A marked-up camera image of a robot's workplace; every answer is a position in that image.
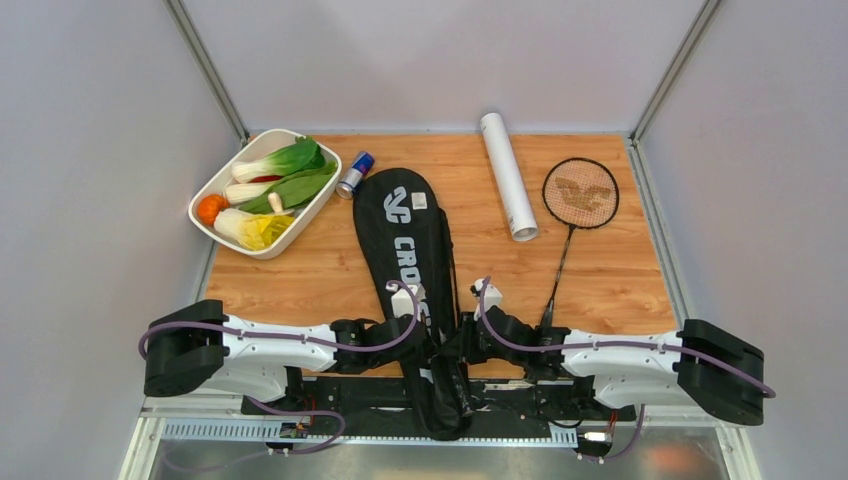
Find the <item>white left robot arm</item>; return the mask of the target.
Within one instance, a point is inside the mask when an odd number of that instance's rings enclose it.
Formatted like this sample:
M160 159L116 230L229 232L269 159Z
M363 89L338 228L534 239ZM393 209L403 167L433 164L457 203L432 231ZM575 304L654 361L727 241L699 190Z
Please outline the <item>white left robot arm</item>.
M207 388L269 402L287 415L306 399L305 386L293 379L296 369L359 375L392 362L418 366L434 348L410 311L382 323L340 319L292 327L227 315L214 299L150 323L139 345L148 397Z

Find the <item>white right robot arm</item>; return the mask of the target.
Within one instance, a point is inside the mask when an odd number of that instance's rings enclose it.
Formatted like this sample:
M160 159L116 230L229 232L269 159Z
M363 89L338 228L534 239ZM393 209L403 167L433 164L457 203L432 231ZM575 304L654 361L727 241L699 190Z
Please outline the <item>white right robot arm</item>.
M719 420L759 426L764 401L776 395L764 382L763 352L700 319L678 331L608 335L532 327L492 307L464 313L440 351L467 364L505 360L533 379L570 377L572 408L584 418L607 408L697 405Z

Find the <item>white shuttlecock tube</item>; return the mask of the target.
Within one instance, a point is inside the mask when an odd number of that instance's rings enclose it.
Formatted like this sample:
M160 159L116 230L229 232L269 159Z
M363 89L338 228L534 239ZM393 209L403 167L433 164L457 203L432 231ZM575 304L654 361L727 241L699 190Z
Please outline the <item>white shuttlecock tube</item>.
M485 114L480 129L510 236L516 242L533 240L539 229L502 116L497 112Z

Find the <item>green bok choy lower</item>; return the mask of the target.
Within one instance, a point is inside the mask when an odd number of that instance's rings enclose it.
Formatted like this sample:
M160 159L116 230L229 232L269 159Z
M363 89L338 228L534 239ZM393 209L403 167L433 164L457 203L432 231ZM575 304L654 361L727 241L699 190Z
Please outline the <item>green bok choy lower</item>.
M276 193L283 209L293 209L309 203L337 172L336 162L328 162L323 167L306 169L283 177L277 181L264 183L234 183L224 189L224 198L237 209L252 214L269 214L272 207L268 196Z

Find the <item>silver blue drink can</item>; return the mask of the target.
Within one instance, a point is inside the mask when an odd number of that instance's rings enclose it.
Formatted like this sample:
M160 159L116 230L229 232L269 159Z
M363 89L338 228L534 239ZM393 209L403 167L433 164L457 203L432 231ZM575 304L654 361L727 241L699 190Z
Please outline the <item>silver blue drink can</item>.
M356 155L352 165L336 184L335 190L337 195L343 199L352 199L357 188L373 168L374 164L375 159L370 153L360 151Z

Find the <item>green bok choy top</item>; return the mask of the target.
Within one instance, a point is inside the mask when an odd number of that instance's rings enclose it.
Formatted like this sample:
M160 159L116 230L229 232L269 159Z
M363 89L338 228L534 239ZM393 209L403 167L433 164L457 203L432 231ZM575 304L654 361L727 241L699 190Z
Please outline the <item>green bok choy top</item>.
M323 165L321 148L312 137L299 137L295 143L279 148L258 160L235 162L230 173L239 183L249 183L259 177L285 177L306 169Z

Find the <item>left aluminium frame post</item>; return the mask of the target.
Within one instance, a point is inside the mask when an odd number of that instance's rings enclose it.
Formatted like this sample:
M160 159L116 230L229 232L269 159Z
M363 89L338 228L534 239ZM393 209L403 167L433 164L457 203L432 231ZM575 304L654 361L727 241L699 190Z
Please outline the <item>left aluminium frame post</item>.
M229 94L188 8L181 0L164 0L163 4L171 15L230 128L240 145L245 146L249 141L249 130Z

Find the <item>orange tangerine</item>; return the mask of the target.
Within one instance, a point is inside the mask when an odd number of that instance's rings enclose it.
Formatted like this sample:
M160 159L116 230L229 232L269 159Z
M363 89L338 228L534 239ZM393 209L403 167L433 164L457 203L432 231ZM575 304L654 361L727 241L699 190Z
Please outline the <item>orange tangerine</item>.
M221 194L210 194L203 197L196 206L196 215L200 222L212 227L217 216L230 207L230 202Z

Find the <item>black Crossway racket bag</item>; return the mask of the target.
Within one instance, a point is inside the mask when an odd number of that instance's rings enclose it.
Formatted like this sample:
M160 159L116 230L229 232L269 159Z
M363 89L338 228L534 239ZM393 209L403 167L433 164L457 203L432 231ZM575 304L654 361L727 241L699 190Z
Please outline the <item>black Crossway racket bag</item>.
M353 200L357 239L378 291L383 314L392 317L390 280L425 289L421 314L431 318L436 352L429 369L400 364L404 388L423 435L438 441L457 440L471 424L463 418L449 370L467 370L442 348L458 326L455 265L447 215L419 173L390 168L367 178Z

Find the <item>red chili pepper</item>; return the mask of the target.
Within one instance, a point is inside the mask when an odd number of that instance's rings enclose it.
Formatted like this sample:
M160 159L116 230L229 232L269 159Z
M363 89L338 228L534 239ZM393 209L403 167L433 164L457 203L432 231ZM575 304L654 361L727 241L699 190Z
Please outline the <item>red chili pepper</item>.
M267 176L256 177L256 178L250 180L249 183L269 183L269 182L276 182L280 179L282 179L282 176L267 175Z

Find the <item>white oval vegetable basket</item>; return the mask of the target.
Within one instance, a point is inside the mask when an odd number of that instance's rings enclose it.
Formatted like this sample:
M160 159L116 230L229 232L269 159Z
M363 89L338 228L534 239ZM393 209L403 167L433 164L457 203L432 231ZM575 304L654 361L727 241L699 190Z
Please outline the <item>white oval vegetable basket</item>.
M232 166L237 162L255 161L262 156L271 154L283 147L294 145L304 135L287 129L271 129L258 134L250 140L235 156L233 156L193 197L188 207L188 216L195 226L203 233L213 239L219 246L228 248L248 257L259 260L269 260L279 256L289 245L302 233L309 223L316 217L323 206L334 193L335 185L342 173L342 162L338 154L321 142L318 148L321 158L330 165L330 176L323 182L316 195L307 201L302 207L294 209L293 224L282 233L268 247L259 250L250 250L242 246L234 239L230 239L223 233L219 233L213 226L203 223L199 215L201 201L209 195L218 194L223 196L225 188L235 185L236 179L231 174Z

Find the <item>beige mushroom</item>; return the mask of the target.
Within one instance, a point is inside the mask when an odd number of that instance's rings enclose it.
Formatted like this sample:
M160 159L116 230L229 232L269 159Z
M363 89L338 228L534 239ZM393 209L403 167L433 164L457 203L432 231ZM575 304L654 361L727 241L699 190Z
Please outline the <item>beige mushroom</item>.
M284 208L281 197L276 192L271 192L267 196L267 200L272 212L275 215L285 215L286 210Z

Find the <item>aluminium frame post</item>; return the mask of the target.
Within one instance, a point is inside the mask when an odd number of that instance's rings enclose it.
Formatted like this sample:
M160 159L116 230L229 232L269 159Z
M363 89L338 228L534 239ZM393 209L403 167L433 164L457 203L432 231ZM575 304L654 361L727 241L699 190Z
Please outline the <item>aluminium frame post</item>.
M643 109L636 126L630 134L633 145L640 143L650 130L667 96L671 93L679 76L698 47L702 37L708 31L715 15L723 6L722 0L705 0L701 3L694 20L688 27L682 41Z
M164 0L163 4L171 15L230 128L240 145L245 146L249 141L249 130L229 94L188 8L181 0Z

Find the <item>yellow napa cabbage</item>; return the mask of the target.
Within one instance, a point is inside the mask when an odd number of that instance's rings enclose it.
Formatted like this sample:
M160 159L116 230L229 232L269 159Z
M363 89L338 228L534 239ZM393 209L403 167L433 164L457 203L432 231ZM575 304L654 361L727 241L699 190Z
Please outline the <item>yellow napa cabbage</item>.
M272 246L294 223L291 215L251 214L234 208L218 213L213 227L217 233L250 251Z

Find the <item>right aluminium frame post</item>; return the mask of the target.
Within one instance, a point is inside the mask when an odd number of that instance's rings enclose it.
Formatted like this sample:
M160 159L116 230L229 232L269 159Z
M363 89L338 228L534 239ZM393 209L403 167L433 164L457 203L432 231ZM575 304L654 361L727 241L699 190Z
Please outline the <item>right aluminium frame post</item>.
M708 31L715 15L723 6L722 0L705 0L701 3L694 20L688 27L682 41L643 109L636 126L630 134L633 145L640 143L650 130L667 96L671 93L679 76L698 47L702 37Z

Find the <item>black badminton racket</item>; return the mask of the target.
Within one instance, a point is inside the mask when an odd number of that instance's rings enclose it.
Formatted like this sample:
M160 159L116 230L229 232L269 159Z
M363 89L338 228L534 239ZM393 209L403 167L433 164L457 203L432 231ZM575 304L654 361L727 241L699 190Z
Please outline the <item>black badminton racket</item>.
M471 416L474 413L472 396L462 371L450 369L449 378L460 409L460 415L463 418Z
M542 200L550 215L568 227L551 294L540 319L542 328L550 328L574 232L594 230L610 223L619 208L620 191L606 166L592 159L573 157L559 162L548 172Z

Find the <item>green bok choy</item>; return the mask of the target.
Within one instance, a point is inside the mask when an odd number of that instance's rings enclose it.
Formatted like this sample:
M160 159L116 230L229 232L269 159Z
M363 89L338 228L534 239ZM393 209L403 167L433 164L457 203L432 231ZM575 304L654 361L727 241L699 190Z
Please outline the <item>green bok choy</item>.
M279 148L258 160L235 162L230 173L239 183L249 183L259 177L285 177L306 169L323 165L321 148L312 137L299 137L295 143Z
M268 196L276 193L283 209L293 209L309 203L337 172L336 162L328 162L323 167L306 169L283 177L277 181L264 183L234 183L224 189L224 198L237 209L252 214L269 214L272 207Z

